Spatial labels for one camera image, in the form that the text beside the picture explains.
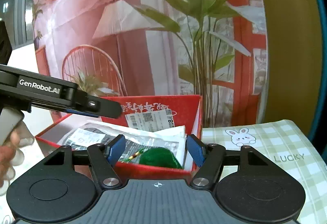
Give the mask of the gloved left hand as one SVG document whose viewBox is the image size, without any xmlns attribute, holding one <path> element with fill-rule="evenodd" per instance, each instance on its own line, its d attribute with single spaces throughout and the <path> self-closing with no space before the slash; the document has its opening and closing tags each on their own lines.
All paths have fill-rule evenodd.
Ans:
<svg viewBox="0 0 327 224">
<path fill-rule="evenodd" d="M 4 107 L 1 111 L 1 195 L 7 192 L 16 175 L 13 167 L 24 161 L 21 148 L 34 143 L 23 119 L 23 112 L 17 109 Z"/>
</svg>

